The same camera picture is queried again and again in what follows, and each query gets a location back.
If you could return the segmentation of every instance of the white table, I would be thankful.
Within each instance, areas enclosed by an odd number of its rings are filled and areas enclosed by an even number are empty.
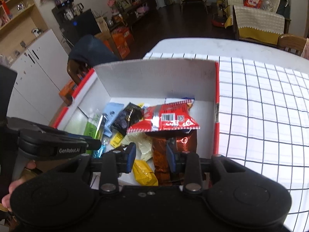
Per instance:
[[[284,185],[292,196],[285,225],[308,231],[309,61],[212,38],[162,40],[144,58],[219,61],[219,153]]]

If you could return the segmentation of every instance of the cabinet handle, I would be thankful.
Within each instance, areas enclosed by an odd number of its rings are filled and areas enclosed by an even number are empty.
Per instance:
[[[35,61],[33,61],[32,57],[28,55],[28,57],[31,59],[31,61],[35,64]]]
[[[38,56],[36,55],[36,53],[34,52],[34,50],[32,50],[32,52],[33,52],[33,54],[37,57],[37,59],[40,60],[39,57],[38,57]]]

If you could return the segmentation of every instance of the sofa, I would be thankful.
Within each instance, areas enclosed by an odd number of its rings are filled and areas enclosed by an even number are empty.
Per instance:
[[[270,0],[272,11],[245,7],[243,0],[225,0],[228,19],[235,38],[243,41],[276,46],[278,37],[289,31],[288,0]]]

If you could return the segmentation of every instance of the cabinet door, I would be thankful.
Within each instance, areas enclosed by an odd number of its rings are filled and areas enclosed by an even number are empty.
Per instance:
[[[48,30],[28,47],[33,58],[51,81],[61,90],[70,80],[66,70],[68,54],[52,30]]]
[[[59,90],[27,50],[11,67],[17,71],[14,88],[48,121],[62,104]]]
[[[7,116],[25,119],[42,125],[49,124],[49,121],[25,100],[15,88],[12,91]]]

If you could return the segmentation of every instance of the brown snack package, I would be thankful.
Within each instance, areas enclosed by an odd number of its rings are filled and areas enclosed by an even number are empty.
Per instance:
[[[169,139],[176,140],[178,152],[189,151],[196,153],[197,130],[192,130],[189,134],[182,131],[164,131],[146,133],[152,137],[152,149],[155,172],[159,185],[180,185],[183,174],[170,172],[166,159],[166,142]]]

